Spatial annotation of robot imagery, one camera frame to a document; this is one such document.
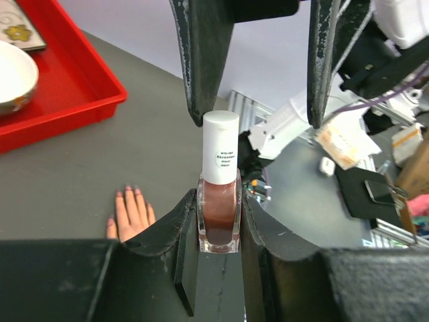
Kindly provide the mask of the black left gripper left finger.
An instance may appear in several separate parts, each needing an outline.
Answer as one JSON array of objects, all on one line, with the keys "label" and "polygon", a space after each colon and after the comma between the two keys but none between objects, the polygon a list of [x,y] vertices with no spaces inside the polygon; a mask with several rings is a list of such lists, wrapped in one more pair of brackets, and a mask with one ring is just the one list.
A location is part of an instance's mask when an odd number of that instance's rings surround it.
[{"label": "black left gripper left finger", "polygon": [[125,243],[3,240],[2,321],[191,321],[196,191]]}]

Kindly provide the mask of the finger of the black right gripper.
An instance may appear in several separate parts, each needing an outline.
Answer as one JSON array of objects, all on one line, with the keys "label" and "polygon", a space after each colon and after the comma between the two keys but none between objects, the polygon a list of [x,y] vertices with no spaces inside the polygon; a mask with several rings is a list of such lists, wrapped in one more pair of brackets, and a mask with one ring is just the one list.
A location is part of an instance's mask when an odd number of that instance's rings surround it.
[{"label": "finger of the black right gripper", "polygon": [[371,19],[370,0],[312,0],[308,36],[307,117],[320,128],[332,80]]},{"label": "finger of the black right gripper", "polygon": [[228,1],[171,0],[188,113],[197,127],[212,111],[223,77],[234,18]]}]

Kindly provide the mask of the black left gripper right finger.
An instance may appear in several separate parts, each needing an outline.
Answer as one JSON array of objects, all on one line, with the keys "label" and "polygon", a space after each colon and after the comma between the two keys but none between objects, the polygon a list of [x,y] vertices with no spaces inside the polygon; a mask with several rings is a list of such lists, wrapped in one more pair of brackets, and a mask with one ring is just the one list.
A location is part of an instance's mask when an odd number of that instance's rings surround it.
[{"label": "black left gripper right finger", "polygon": [[241,206],[248,321],[427,321],[426,248],[319,248],[248,192]]}]

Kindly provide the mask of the pink nail polish bottle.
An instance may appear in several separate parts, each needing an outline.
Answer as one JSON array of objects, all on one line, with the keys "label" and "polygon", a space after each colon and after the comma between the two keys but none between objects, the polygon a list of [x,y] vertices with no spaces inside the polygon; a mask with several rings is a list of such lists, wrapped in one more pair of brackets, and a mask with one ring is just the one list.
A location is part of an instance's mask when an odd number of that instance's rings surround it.
[{"label": "pink nail polish bottle", "polygon": [[241,174],[229,184],[211,184],[201,176],[196,197],[198,247],[201,252],[231,254],[239,251],[241,227]]}]

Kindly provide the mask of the white nail polish cap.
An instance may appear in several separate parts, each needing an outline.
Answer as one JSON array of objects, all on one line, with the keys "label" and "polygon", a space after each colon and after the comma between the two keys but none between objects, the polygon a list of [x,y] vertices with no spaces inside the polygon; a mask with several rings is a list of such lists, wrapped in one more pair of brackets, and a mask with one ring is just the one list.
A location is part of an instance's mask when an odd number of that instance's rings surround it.
[{"label": "white nail polish cap", "polygon": [[237,177],[239,116],[211,111],[203,117],[202,177],[211,184],[230,184]]}]

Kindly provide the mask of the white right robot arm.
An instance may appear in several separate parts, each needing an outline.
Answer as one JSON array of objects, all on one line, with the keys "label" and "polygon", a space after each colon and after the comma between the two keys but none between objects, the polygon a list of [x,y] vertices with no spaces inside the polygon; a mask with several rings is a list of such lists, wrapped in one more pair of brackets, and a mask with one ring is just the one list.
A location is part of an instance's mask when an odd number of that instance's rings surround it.
[{"label": "white right robot arm", "polygon": [[[298,1],[172,1],[188,112],[201,127],[212,111],[237,23],[294,15]],[[312,1],[306,88],[239,137],[242,179],[257,178],[297,131],[295,115],[319,128],[324,117],[368,107],[407,89],[428,69],[427,1]]]}]

